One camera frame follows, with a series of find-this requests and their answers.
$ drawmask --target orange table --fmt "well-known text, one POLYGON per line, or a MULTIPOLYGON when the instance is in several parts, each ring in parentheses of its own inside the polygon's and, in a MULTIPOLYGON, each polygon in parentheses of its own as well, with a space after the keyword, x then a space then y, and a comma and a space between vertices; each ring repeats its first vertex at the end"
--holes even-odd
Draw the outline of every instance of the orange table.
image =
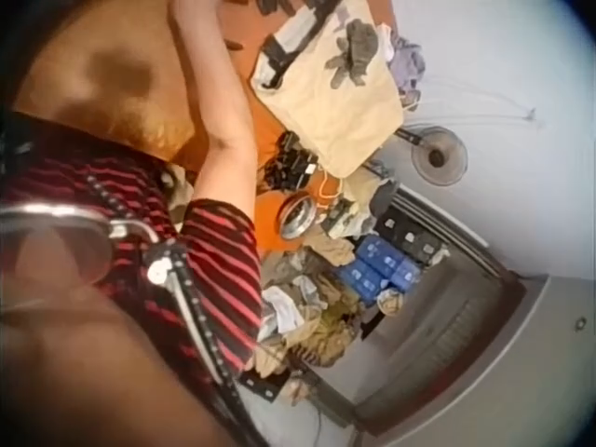
MULTIPOLYGON (((375 21, 394 26, 390 0, 369 2, 375 21)), ((170 29, 167 4, 167 0, 86 3, 38 55, 14 108, 199 170, 207 137, 196 113, 188 65, 170 29)), ((224 36, 244 46, 231 55, 245 81, 260 165, 276 152, 284 128, 256 99, 248 80, 265 37, 286 19, 282 12, 262 17, 252 1, 247 6, 224 3, 221 8, 224 36)), ((315 196, 321 180, 315 176, 308 185, 315 196)), ((336 188, 337 181, 331 178, 324 194, 332 195, 336 188)), ((295 245, 271 233, 284 199, 277 194, 257 199, 255 221, 264 250, 289 250, 295 245)))

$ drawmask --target white cloth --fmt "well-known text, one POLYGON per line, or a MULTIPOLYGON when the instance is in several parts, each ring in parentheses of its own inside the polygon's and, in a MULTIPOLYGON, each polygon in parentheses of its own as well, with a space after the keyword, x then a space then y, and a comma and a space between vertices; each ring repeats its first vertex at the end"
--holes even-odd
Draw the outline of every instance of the white cloth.
MULTIPOLYGON (((341 7, 347 10, 349 21, 373 23, 367 0, 344 0, 341 7)), ((308 14, 308 9, 302 8, 276 33, 284 48, 295 47, 296 23, 309 23, 308 14)), ((321 33, 288 69, 279 89, 263 87, 273 73, 264 54, 259 56, 251 86, 286 129, 294 131, 302 145, 318 155, 320 165, 343 179, 401 126, 403 110, 382 51, 368 67, 366 86, 344 82, 338 89, 331 89, 334 70, 325 70, 324 65, 340 53, 336 43, 340 36, 345 37, 345 29, 337 14, 332 14, 321 33)))

